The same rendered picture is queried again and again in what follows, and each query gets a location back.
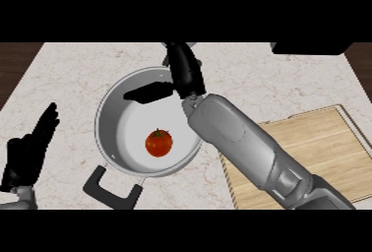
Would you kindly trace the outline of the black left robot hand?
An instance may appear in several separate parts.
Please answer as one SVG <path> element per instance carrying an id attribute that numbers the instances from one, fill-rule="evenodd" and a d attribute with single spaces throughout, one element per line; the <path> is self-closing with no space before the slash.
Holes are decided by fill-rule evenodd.
<path id="1" fill-rule="evenodd" d="M 10 192 L 19 186 L 32 186 L 39 178 L 47 145 L 59 124 L 56 104 L 51 103 L 39 117 L 33 131 L 7 142 L 7 163 L 0 191 Z"/>

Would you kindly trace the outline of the pale wooden tray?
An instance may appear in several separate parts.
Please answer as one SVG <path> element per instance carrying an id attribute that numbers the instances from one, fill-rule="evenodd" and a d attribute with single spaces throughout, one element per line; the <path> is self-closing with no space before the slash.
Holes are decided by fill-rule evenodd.
<path id="1" fill-rule="evenodd" d="M 351 203 L 372 198 L 372 144 L 339 104 L 259 127 Z"/>

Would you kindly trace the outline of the black appliance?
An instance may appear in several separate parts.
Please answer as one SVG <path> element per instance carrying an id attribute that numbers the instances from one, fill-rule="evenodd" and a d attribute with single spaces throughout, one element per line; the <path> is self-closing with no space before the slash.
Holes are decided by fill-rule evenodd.
<path id="1" fill-rule="evenodd" d="M 339 55 L 349 42 L 271 42 L 271 52 L 287 55 Z"/>

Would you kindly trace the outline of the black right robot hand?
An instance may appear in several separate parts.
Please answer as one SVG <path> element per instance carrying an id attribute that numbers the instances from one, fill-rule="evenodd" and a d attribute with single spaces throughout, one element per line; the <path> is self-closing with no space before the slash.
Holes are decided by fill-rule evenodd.
<path id="1" fill-rule="evenodd" d="M 123 100 L 147 104 L 172 96 L 196 99 L 206 93 L 199 61 L 185 42 L 165 42 L 171 82 L 152 82 L 123 93 Z"/>

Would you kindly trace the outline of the red tomato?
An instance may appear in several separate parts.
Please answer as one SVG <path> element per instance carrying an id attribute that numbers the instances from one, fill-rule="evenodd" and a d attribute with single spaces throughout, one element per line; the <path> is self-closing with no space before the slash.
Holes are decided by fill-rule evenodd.
<path id="1" fill-rule="evenodd" d="M 172 147 L 171 135 L 166 131 L 156 129 L 144 139 L 144 149 L 147 153 L 156 157 L 163 157 Z"/>

